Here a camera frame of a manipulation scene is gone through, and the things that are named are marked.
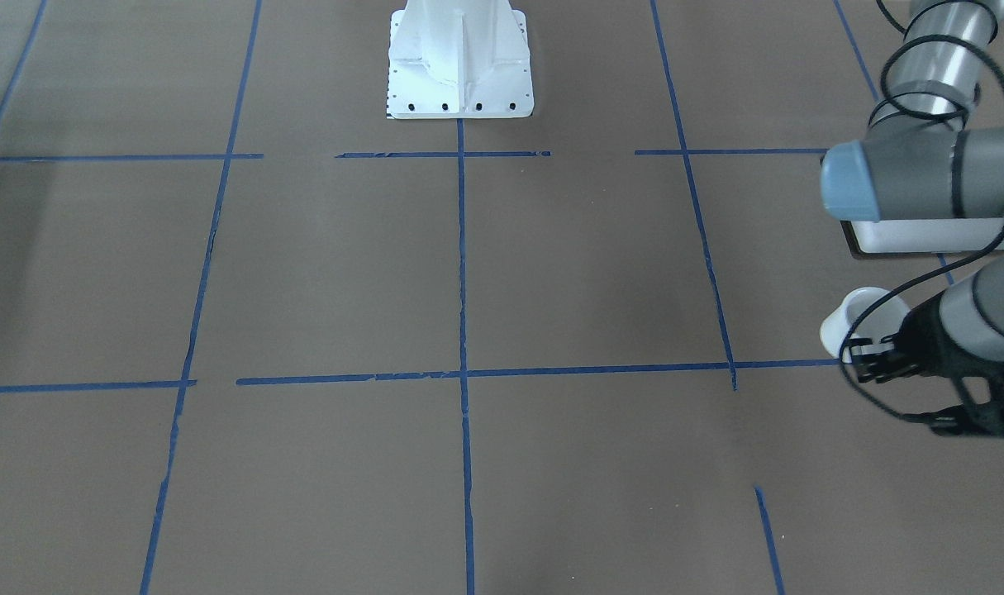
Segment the cable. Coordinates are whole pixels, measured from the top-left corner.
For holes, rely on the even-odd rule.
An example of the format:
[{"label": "cable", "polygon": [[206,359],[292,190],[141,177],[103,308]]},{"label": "cable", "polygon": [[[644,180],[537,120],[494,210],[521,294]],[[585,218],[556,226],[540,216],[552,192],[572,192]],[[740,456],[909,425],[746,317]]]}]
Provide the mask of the cable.
[{"label": "cable", "polygon": [[894,409],[894,407],[891,407],[881,399],[869,394],[869,392],[865,391],[864,388],[861,388],[860,385],[853,380],[853,377],[850,376],[847,364],[844,361],[844,354],[850,354],[850,360],[853,361],[853,353],[850,351],[848,342],[853,334],[855,334],[855,331],[857,331],[857,327],[861,326],[861,323],[863,323],[868,316],[871,316],[872,312],[878,310],[881,306],[887,304],[887,302],[895,300],[895,298],[897,298],[900,294],[905,293],[905,291],[913,287],[921,285],[921,283],[930,281],[930,279],[935,279],[937,276],[948,274],[948,272],[951,272],[952,270],[973,264],[976,260],[980,260],[989,253],[994,252],[994,250],[1001,245],[1002,241],[1004,241],[1004,231],[997,234],[997,237],[994,237],[993,240],[990,241],[990,244],[986,245],[986,247],[979,252],[975,252],[974,254],[966,256],[964,259],[958,260],[955,263],[948,264],[945,267],[937,268],[936,270],[929,272],[929,274],[923,274],[918,276],[916,279],[910,279],[910,281],[902,283],[902,285],[896,287],[894,290],[890,291],[890,293],[881,297],[880,300],[873,302],[872,305],[868,306],[864,312],[853,320],[853,324],[850,325],[850,329],[846,331],[846,335],[843,336],[843,341],[840,343],[840,351],[838,351],[838,369],[840,369],[840,372],[843,374],[843,379],[846,380],[846,383],[849,384],[851,388],[855,389],[857,394],[863,396],[863,398],[871,404],[874,404],[876,409],[883,410],[884,413],[890,414],[891,417],[895,417],[901,421],[909,421],[910,423],[928,423],[932,420],[931,414],[900,413],[898,410]]},{"label": "cable", "polygon": [[898,29],[899,33],[906,35],[906,27],[902,26],[901,23],[896,21],[895,16],[891,14],[891,11],[888,10],[888,7],[885,7],[884,0],[875,0],[875,7],[880,8],[881,12],[883,12],[884,14],[884,18],[888,19],[888,22],[891,23],[891,26],[895,27],[895,29]]},{"label": "cable", "polygon": [[960,37],[954,37],[951,35],[926,35],[924,37],[918,37],[914,41],[910,41],[908,44],[904,44],[902,48],[896,50],[894,55],[888,58],[887,63],[884,64],[884,70],[881,72],[881,91],[884,94],[884,99],[888,104],[893,105],[899,113],[904,115],[909,115],[911,117],[917,117],[918,119],[931,119],[936,121],[945,121],[951,119],[951,117],[956,116],[967,116],[968,110],[961,106],[961,108],[947,112],[947,113],[930,113],[926,111],[917,111],[907,108],[906,105],[899,103],[895,95],[891,93],[891,89],[888,86],[888,74],[891,73],[891,68],[895,66],[895,63],[899,61],[899,58],[904,56],[913,48],[917,48],[918,45],[931,44],[932,42],[944,42],[944,44],[954,44],[959,45],[961,48],[967,49],[968,52],[972,53],[973,56],[977,57],[986,64],[986,67],[990,68],[990,72],[993,72],[994,77],[997,78],[997,84],[1001,87],[1001,92],[1004,95],[1004,71],[1001,69],[1001,65],[997,64],[984,49],[980,49],[977,45],[971,44],[971,42],[965,41]]}]

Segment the white rectangular object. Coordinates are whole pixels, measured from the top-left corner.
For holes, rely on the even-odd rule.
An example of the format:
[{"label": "white rectangular object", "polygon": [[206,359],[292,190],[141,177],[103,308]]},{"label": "white rectangular object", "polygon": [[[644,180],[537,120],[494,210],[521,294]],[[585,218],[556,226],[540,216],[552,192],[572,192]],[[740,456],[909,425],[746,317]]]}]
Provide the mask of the white rectangular object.
[{"label": "white rectangular object", "polygon": [[925,219],[850,222],[850,229],[865,254],[956,253],[982,249],[1001,225],[1001,219]]},{"label": "white rectangular object", "polygon": [[508,0],[410,0],[391,25],[389,117],[531,115],[527,16]]}]

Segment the blue joint cap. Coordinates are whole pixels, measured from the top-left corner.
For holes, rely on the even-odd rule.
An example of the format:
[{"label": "blue joint cap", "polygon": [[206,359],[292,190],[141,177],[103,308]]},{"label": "blue joint cap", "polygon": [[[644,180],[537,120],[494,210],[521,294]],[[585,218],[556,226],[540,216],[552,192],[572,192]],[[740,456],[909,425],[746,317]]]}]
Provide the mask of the blue joint cap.
[{"label": "blue joint cap", "polygon": [[825,155],[821,199],[825,211],[841,222],[880,222],[881,206],[859,140],[835,145]]}]

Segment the white cup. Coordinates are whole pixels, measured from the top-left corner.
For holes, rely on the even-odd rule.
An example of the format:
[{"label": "white cup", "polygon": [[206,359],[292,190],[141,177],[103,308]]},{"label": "white cup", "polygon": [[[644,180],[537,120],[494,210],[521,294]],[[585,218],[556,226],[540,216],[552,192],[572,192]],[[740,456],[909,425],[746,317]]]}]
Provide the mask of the white cup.
[{"label": "white cup", "polygon": [[[887,295],[887,289],[880,287],[860,287],[848,293],[843,298],[842,304],[835,308],[829,317],[821,323],[821,344],[831,354],[837,358],[842,347],[842,342],[846,332],[850,330],[850,325],[862,312],[874,304],[876,300]],[[880,343],[885,336],[894,335],[902,327],[903,320],[910,312],[909,304],[901,297],[891,298],[883,306],[876,308],[875,312],[861,321],[857,325],[857,331],[852,339],[864,338],[872,339],[872,343]],[[843,361],[850,363],[849,354],[843,355]]]}]

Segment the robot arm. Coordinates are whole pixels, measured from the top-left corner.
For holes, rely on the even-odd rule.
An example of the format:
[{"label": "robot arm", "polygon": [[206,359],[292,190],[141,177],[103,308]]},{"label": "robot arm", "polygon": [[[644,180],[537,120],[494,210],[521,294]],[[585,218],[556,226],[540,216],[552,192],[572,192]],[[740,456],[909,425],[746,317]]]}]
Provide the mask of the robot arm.
[{"label": "robot arm", "polygon": [[[865,139],[822,161],[825,208],[861,222],[1004,218],[1004,128],[964,130],[1004,0],[915,0],[911,16]],[[857,380],[949,377],[961,400],[907,420],[943,435],[1004,437],[1004,256],[915,308],[884,343],[871,354],[866,340],[844,345]],[[966,377],[988,381],[988,402],[970,395]]]}]

